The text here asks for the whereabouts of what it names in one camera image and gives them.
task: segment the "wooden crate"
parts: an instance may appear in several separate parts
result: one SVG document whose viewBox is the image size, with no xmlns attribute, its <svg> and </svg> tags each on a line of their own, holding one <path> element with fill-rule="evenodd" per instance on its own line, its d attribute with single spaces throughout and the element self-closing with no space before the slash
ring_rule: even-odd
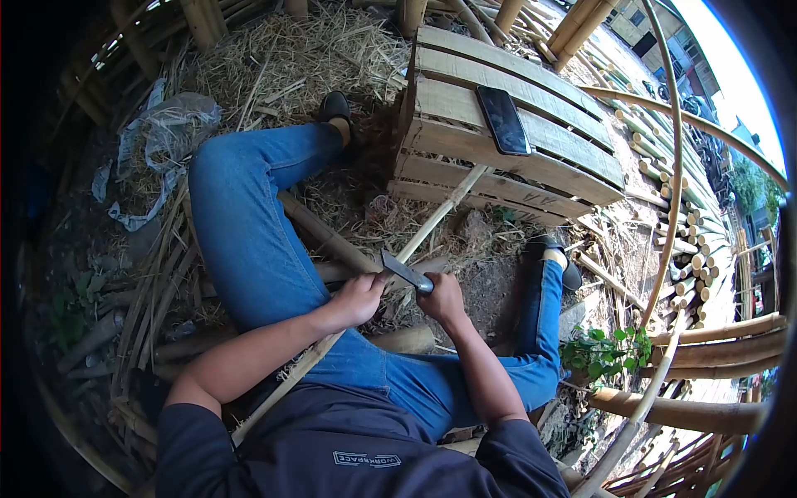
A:
<svg viewBox="0 0 797 498">
<path fill-rule="evenodd" d="M 556 74 L 478 40 L 422 27 L 407 78 L 392 194 L 442 202 L 468 173 L 454 162 L 460 159 L 496 168 L 465 202 L 507 206 L 542 225 L 560 225 L 623 198 L 603 113 Z M 498 153 L 477 102 L 478 84 L 512 96 L 531 156 Z"/>
</svg>

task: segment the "hand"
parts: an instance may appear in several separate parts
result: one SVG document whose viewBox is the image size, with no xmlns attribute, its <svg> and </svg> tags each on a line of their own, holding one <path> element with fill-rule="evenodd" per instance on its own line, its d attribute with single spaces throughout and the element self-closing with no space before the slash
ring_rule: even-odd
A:
<svg viewBox="0 0 797 498">
<path fill-rule="evenodd" d="M 459 282 L 450 273 L 426 273 L 426 276 L 434 283 L 434 290 L 428 296 L 418 294 L 418 306 L 448 331 L 448 327 L 468 317 Z"/>
<path fill-rule="evenodd" d="M 381 273 L 364 273 L 347 281 L 318 309 L 324 327 L 338 332 L 366 323 L 379 307 L 386 281 L 387 276 Z"/>
</svg>

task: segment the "phone screen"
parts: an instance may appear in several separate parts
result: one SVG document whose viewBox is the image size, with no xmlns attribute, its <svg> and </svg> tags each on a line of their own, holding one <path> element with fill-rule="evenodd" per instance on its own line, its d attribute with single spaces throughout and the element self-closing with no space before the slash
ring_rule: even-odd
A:
<svg viewBox="0 0 797 498">
<path fill-rule="evenodd" d="M 498 151 L 507 155 L 530 155 L 532 149 L 512 97 L 505 90 L 482 85 L 476 87 L 476 94 Z"/>
</svg>

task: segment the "dark blue t-shirt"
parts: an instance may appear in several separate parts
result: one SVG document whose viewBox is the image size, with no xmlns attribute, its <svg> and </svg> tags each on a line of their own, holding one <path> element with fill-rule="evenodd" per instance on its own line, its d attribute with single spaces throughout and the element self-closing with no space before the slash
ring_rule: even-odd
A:
<svg viewBox="0 0 797 498">
<path fill-rule="evenodd" d="M 158 431 L 158 497 L 570 496 L 527 421 L 491 427 L 473 458 L 435 446 L 381 394 L 350 387 L 300 383 L 238 451 L 201 406 L 168 406 Z"/>
</svg>

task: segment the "blue jeans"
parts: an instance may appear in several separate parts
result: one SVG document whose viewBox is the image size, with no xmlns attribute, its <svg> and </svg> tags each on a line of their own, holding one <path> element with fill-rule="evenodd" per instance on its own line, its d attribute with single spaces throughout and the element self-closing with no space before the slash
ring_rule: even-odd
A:
<svg viewBox="0 0 797 498">
<path fill-rule="evenodd" d="M 342 151 L 339 132 L 313 123 L 245 131 L 205 142 L 190 167 L 199 246 L 216 292 L 239 331 L 303 315 L 329 299 L 277 192 Z M 562 269 L 534 265 L 514 357 L 500 358 L 527 411 L 553 398 L 559 380 Z M 440 438 L 480 423 L 456 355 L 398 355 L 347 330 L 305 381 L 375 390 Z"/>
</svg>

